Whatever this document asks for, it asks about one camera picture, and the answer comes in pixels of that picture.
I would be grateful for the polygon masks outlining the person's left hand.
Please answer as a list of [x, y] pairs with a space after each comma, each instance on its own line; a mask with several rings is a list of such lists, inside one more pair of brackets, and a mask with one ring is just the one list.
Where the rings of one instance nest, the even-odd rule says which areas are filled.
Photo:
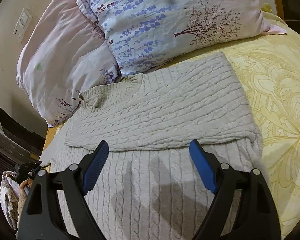
[[21, 197], [27, 197], [32, 183], [33, 180], [31, 178], [28, 178], [19, 185], [19, 193]]

